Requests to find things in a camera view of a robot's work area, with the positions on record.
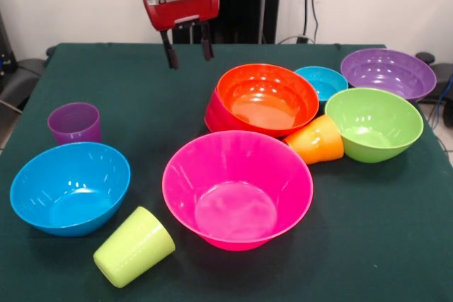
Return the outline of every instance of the cup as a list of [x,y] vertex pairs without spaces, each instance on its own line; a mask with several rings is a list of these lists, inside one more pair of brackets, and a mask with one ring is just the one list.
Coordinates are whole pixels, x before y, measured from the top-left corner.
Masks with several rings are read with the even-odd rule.
[[322,115],[283,140],[306,164],[333,161],[345,154],[340,130],[328,116]]
[[99,110],[89,103],[69,103],[54,110],[47,126],[58,144],[78,141],[101,143]]
[[159,220],[144,207],[137,207],[93,258],[110,283],[122,288],[175,249],[173,239]]
[[247,129],[241,120],[224,107],[217,87],[212,91],[211,101],[206,109],[205,124],[211,132]]

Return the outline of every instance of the bowl rim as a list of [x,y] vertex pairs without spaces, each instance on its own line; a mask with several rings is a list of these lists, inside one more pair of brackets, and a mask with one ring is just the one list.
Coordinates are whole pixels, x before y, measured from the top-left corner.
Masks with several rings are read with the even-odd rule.
[[331,99],[329,99],[326,103],[326,107],[324,108],[325,110],[325,113],[326,115],[328,115],[329,117],[331,117],[329,114],[328,114],[328,107],[329,107],[329,103],[331,103],[331,100],[334,99],[337,95],[341,95],[342,93],[344,92],[357,92],[357,91],[365,91],[365,92],[369,92],[369,91],[375,91],[375,92],[380,92],[380,93],[383,93],[384,95],[389,95],[391,97],[395,97],[396,99],[400,100],[400,101],[403,101],[408,107],[410,107],[410,110],[412,110],[415,115],[418,117],[418,120],[420,122],[419,124],[419,131],[416,135],[416,137],[414,137],[413,139],[411,139],[411,141],[407,142],[407,143],[404,143],[404,144],[401,144],[401,145],[398,145],[398,146],[390,146],[390,147],[380,147],[380,146],[370,146],[370,145],[366,145],[366,144],[363,144],[363,143],[358,143],[357,141],[355,141],[354,139],[351,139],[351,138],[348,138],[346,137],[343,132],[341,131],[340,128],[338,128],[340,130],[340,134],[341,134],[341,137],[346,139],[347,141],[350,141],[354,144],[358,144],[358,145],[361,145],[361,146],[366,146],[367,148],[370,148],[370,149],[374,149],[374,150],[396,150],[396,149],[401,149],[401,148],[405,148],[405,147],[409,147],[411,146],[412,144],[414,144],[419,138],[420,136],[422,135],[423,133],[423,130],[425,128],[425,123],[423,121],[423,118],[422,118],[422,115],[420,114],[420,112],[417,110],[417,108],[412,104],[410,103],[408,100],[402,98],[401,96],[399,95],[396,95],[395,93],[392,93],[392,92],[389,92],[389,91],[385,91],[385,90],[381,90],[380,88],[348,88],[346,90],[343,90],[343,91],[340,91],[340,92],[337,92],[335,95],[333,95],[331,97]]
[[[125,165],[126,165],[126,169],[127,169],[127,178],[126,178],[126,185],[125,185],[125,189],[123,190],[123,193],[118,197],[118,199],[112,203],[109,207],[109,209],[107,211],[104,211],[102,214],[96,216],[96,217],[93,217],[92,219],[87,219],[85,221],[82,221],[82,222],[79,222],[79,223],[74,223],[74,224],[69,224],[67,226],[51,226],[51,225],[46,225],[46,224],[40,224],[40,223],[35,223],[35,222],[32,222],[30,221],[30,219],[27,219],[25,218],[16,208],[16,204],[13,203],[13,191],[16,191],[14,188],[16,187],[16,183],[18,181],[18,178],[20,176],[20,174],[25,171],[25,169],[32,163],[36,162],[37,159],[39,159],[41,156],[44,156],[46,153],[51,153],[57,149],[63,149],[63,148],[71,148],[71,147],[77,147],[77,146],[80,146],[80,145],[88,145],[88,144],[93,144],[93,145],[96,145],[96,146],[102,146],[102,147],[105,147],[111,151],[113,151],[114,153],[116,153],[117,155],[120,156],[120,158],[125,162]],[[119,202],[122,201],[122,199],[124,198],[124,196],[126,195],[127,191],[129,190],[129,186],[130,186],[130,178],[131,178],[131,170],[130,170],[130,164],[129,162],[127,161],[126,157],[120,153],[117,149],[107,145],[107,144],[103,144],[103,143],[97,143],[97,142],[94,142],[94,141],[79,141],[79,142],[75,142],[75,143],[68,143],[68,144],[62,144],[62,145],[59,145],[59,146],[54,146],[53,148],[50,148],[48,150],[45,150],[41,153],[39,153],[38,155],[34,156],[32,159],[30,159],[27,163],[25,163],[25,165],[22,166],[22,168],[16,173],[16,176],[14,177],[13,179],[13,182],[11,183],[11,189],[10,189],[10,192],[9,192],[9,200],[10,200],[10,204],[11,204],[11,207],[13,208],[14,212],[16,213],[17,216],[19,216],[23,221],[25,221],[26,223],[30,224],[31,226],[34,226],[34,227],[37,227],[37,228],[46,228],[46,229],[66,229],[66,228],[73,228],[75,226],[80,226],[80,225],[84,225],[86,223],[89,223],[91,221],[94,221],[96,219],[98,219],[99,217],[103,216],[104,214],[107,214],[111,209],[112,207],[114,207],[116,204],[118,204]]]
[[220,83],[222,82],[222,80],[224,78],[226,78],[227,74],[229,74],[230,72],[234,71],[234,70],[237,70],[237,69],[240,69],[242,67],[245,67],[245,66],[271,66],[271,67],[274,67],[276,69],[283,69],[285,71],[290,71],[292,72],[297,78],[302,78],[302,81],[305,82],[307,84],[308,87],[310,87],[312,89],[312,91],[314,92],[314,94],[316,95],[316,98],[318,98],[317,100],[317,104],[316,104],[316,110],[314,111],[314,114],[310,116],[309,120],[307,120],[306,122],[303,122],[301,124],[298,124],[298,125],[293,125],[292,127],[289,127],[287,129],[269,129],[267,127],[258,127],[256,125],[253,125],[251,124],[250,122],[247,122],[245,120],[243,120],[242,118],[236,116],[224,103],[224,100],[223,98],[220,96],[220,93],[219,93],[219,99],[220,99],[220,102],[222,103],[222,105],[224,106],[224,108],[229,112],[230,115],[234,116],[236,119],[240,120],[241,122],[243,122],[244,124],[247,124],[247,126],[250,126],[250,127],[253,127],[253,128],[256,128],[256,129],[259,129],[260,131],[267,131],[267,132],[281,132],[281,131],[288,131],[288,130],[295,130],[295,129],[300,129],[302,127],[304,127],[305,125],[307,125],[308,123],[310,123],[316,116],[316,114],[318,113],[319,111],[319,106],[320,106],[320,100],[319,100],[319,96],[318,96],[318,93],[316,92],[316,89],[314,88],[314,86],[312,86],[310,84],[309,81],[307,81],[305,78],[301,77],[299,74],[297,74],[296,72],[294,72],[293,70],[291,69],[288,69],[284,66],[280,66],[280,65],[275,65],[275,64],[269,64],[269,63],[248,63],[248,64],[242,64],[242,65],[237,65],[231,69],[228,69],[227,71],[225,71],[222,76],[220,77],[220,79],[218,80],[217,82],[217,85],[216,85],[216,88],[219,88],[219,85]]
[[395,54],[401,54],[403,56],[406,56],[406,57],[410,57],[411,59],[415,59],[417,61],[420,62],[420,65],[423,65],[423,67],[425,67],[429,73],[431,74],[431,80],[432,80],[432,84],[430,86],[430,89],[428,91],[423,91],[423,93],[419,94],[419,95],[413,95],[413,96],[402,96],[402,95],[398,95],[399,97],[401,98],[404,98],[406,100],[420,100],[421,98],[424,98],[425,96],[427,96],[429,93],[431,93],[432,90],[434,90],[434,88],[436,87],[437,85],[437,77],[436,77],[436,74],[434,72],[434,70],[432,70],[430,68],[429,65],[427,65],[426,63],[424,63],[423,61],[417,59],[417,57],[414,57],[414,56],[411,56],[410,54],[408,53],[405,53],[405,52],[401,52],[401,51],[398,51],[398,50],[392,50],[392,49],[387,49],[385,47],[369,47],[369,48],[366,48],[366,49],[361,49],[361,50],[356,50],[354,52],[351,52],[350,54],[346,55],[343,60],[341,61],[341,65],[340,65],[340,71],[341,71],[341,74],[348,80],[348,82],[355,87],[355,85],[350,81],[349,77],[347,77],[344,72],[343,72],[343,65],[344,63],[346,63],[346,61],[352,57],[352,56],[355,56],[356,54],[359,54],[361,52],[369,52],[369,51],[386,51],[386,52],[391,52],[391,53],[395,53]]
[[[227,240],[227,239],[223,239],[223,238],[218,238],[218,237],[213,237],[213,236],[210,236],[206,233],[203,233],[199,230],[196,230],[195,228],[189,226],[186,222],[184,222],[182,219],[179,218],[179,216],[174,212],[174,210],[170,207],[170,205],[168,204],[168,197],[166,196],[166,190],[164,189],[166,187],[166,174],[167,172],[169,171],[169,164],[171,163],[171,161],[181,152],[183,152],[186,148],[190,147],[192,144],[194,144],[195,142],[201,140],[201,139],[208,139],[208,138],[212,138],[216,135],[220,135],[220,134],[223,134],[223,135],[228,135],[228,134],[249,134],[249,135],[254,135],[256,137],[260,137],[262,139],[267,139],[269,142],[272,142],[274,144],[278,144],[278,145],[281,145],[283,146],[284,148],[286,148],[294,157],[296,157],[300,162],[301,162],[301,165],[302,167],[305,169],[305,173],[308,174],[308,178],[309,178],[309,185],[308,185],[308,190],[309,190],[309,199],[308,199],[308,202],[306,204],[306,207],[304,208],[303,212],[301,213],[301,216],[298,217],[293,223],[291,223],[287,228],[284,228],[282,229],[281,231],[279,231],[278,233],[273,233],[272,235],[269,235],[269,236],[266,236],[266,237],[261,237],[261,238],[255,238],[253,240]],[[258,243],[258,242],[265,242],[265,241],[268,241],[268,240],[272,240],[273,238],[276,238],[278,236],[281,236],[282,234],[288,232],[289,230],[291,230],[292,228],[294,228],[306,215],[306,213],[308,212],[308,210],[310,209],[310,206],[311,206],[311,203],[313,202],[313,196],[314,196],[314,184],[313,184],[313,175],[311,174],[311,171],[308,167],[308,165],[304,162],[304,160],[296,153],[296,151],[292,150],[288,145],[286,145],[285,143],[281,142],[280,140],[276,139],[276,138],[273,138],[273,137],[270,137],[266,134],[261,134],[260,132],[252,132],[252,131],[245,131],[245,130],[228,130],[228,131],[219,131],[219,132],[213,132],[213,133],[210,133],[210,134],[205,134],[203,136],[200,136],[198,138],[195,138],[193,139],[192,141],[189,141],[188,143],[184,144],[182,147],[180,147],[176,152],[175,154],[170,158],[170,160],[168,161],[168,163],[166,164],[166,167],[165,167],[165,170],[164,170],[164,173],[162,175],[162,195],[164,196],[164,201],[165,201],[165,205],[167,206],[167,209],[171,212],[171,214],[173,215],[173,217],[179,221],[179,223],[181,223],[182,225],[184,225],[187,229],[189,229],[190,231],[192,231],[193,233],[196,233],[197,235],[199,235],[200,237],[202,238],[208,238],[210,240],[215,240],[217,242],[223,242],[223,243],[231,243],[231,244],[250,244],[250,243]]]
[[[328,67],[324,67],[324,66],[316,66],[316,65],[311,65],[311,66],[304,66],[304,67],[301,67],[297,70],[295,70],[294,72],[296,74],[298,74],[299,76],[301,76],[302,78],[305,78],[308,82],[310,82],[310,80],[304,76],[303,74],[300,74],[299,72],[300,71],[303,71],[303,70],[309,70],[309,69],[321,69],[321,70],[324,70],[324,71],[329,71],[331,72],[332,74],[335,74],[337,76],[338,79],[341,79],[341,81],[343,82],[343,88],[341,90],[338,90],[337,92],[340,92],[340,91],[343,91],[343,90],[346,90],[347,88],[349,88],[349,82],[348,80],[346,79],[346,77],[344,77],[344,75],[342,75],[340,72],[334,70],[334,69],[329,69]],[[329,100],[330,97],[326,98],[326,99],[321,99],[321,97],[318,95],[319,97],[319,101],[321,102],[326,102],[327,100]]]

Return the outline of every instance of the pink bowl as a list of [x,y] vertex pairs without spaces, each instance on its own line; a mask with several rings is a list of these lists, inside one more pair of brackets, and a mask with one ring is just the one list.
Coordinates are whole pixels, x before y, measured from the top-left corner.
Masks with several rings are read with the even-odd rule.
[[217,87],[212,91],[211,101],[206,109],[205,124],[211,132],[247,130],[246,124],[224,107],[219,98]]
[[188,229],[212,245],[250,250],[299,223],[313,198],[311,174],[281,141],[223,131],[183,146],[168,162],[164,200]]

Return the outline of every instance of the orange bowl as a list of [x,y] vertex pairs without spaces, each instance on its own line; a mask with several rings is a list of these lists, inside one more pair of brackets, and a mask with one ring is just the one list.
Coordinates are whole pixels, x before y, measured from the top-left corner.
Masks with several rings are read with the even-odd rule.
[[314,87],[295,72],[269,64],[246,64],[217,84],[225,108],[247,129],[282,137],[310,122],[319,109]]

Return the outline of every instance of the yellow-green cup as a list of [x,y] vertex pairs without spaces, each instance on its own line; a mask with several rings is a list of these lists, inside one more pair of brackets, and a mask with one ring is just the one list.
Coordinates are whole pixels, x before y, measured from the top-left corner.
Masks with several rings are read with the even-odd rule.
[[175,249],[161,222],[144,207],[138,207],[93,257],[110,283],[122,288]]

